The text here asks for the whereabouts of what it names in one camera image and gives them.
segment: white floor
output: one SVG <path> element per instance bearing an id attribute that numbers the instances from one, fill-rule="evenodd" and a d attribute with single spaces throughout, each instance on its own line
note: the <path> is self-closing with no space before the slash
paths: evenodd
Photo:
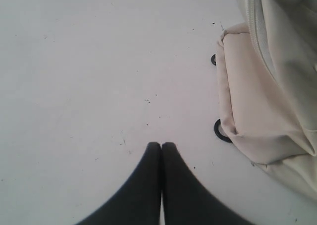
<path id="1" fill-rule="evenodd" d="M 316 224 L 317 204 L 212 131 L 234 0 L 0 0 L 0 224 L 70 225 L 173 141 L 202 184 L 257 225 Z"/>

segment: bag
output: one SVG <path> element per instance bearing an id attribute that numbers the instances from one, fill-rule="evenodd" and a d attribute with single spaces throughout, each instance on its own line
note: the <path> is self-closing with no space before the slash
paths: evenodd
<path id="1" fill-rule="evenodd" d="M 220 118 L 265 172 L 317 200 L 317 0 L 238 0 L 217 44 Z"/>

